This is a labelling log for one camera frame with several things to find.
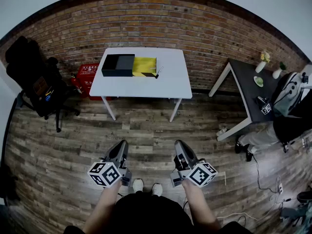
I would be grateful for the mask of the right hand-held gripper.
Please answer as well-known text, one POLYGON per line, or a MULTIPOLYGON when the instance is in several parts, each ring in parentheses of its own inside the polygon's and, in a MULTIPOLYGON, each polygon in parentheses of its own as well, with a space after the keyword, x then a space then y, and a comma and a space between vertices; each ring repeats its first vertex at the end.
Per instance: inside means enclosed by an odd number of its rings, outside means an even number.
POLYGON ((175 168, 182 171, 173 171, 170 179, 173 187, 176 187, 184 180, 190 180, 196 186, 202 188, 208 185, 218 174, 218 171, 208 162, 198 163, 194 151, 184 141, 175 142, 174 158, 175 168))

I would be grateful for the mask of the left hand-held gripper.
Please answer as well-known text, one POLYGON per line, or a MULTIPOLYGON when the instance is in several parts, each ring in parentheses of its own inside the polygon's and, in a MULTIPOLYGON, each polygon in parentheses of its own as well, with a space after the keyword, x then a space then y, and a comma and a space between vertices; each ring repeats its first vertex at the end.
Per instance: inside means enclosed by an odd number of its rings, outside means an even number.
POLYGON ((129 187, 132 173, 126 167, 129 145, 126 140, 111 147, 100 162, 95 162, 88 171, 88 175, 95 184, 102 187, 112 187, 118 181, 129 187))

